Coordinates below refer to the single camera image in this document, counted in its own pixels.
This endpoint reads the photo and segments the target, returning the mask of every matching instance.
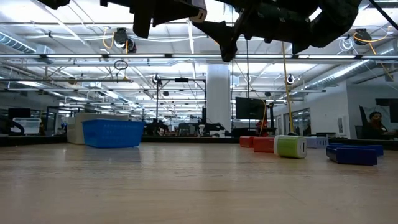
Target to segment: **orange block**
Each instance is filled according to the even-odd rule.
[[[241,147],[253,147],[254,136],[241,136],[239,138],[239,144]]]
[[[254,152],[274,153],[274,137],[254,137]]]

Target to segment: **blue basket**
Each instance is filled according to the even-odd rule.
[[[83,122],[85,144],[97,148],[139,146],[143,132],[143,122],[107,119]]]

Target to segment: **blue block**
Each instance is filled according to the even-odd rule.
[[[377,154],[374,149],[327,147],[326,155],[339,164],[377,165]]]
[[[330,148],[336,149],[337,147],[339,148],[349,148],[349,149],[373,149],[376,151],[377,156],[383,156],[384,155],[384,150],[383,146],[356,146],[356,145],[344,145],[344,144],[329,144]]]

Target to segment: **pillar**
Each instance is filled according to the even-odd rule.
[[[228,65],[207,65],[207,122],[231,131],[231,90]]]

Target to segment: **monitor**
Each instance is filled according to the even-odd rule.
[[[266,107],[260,99],[236,97],[236,119],[262,120]]]

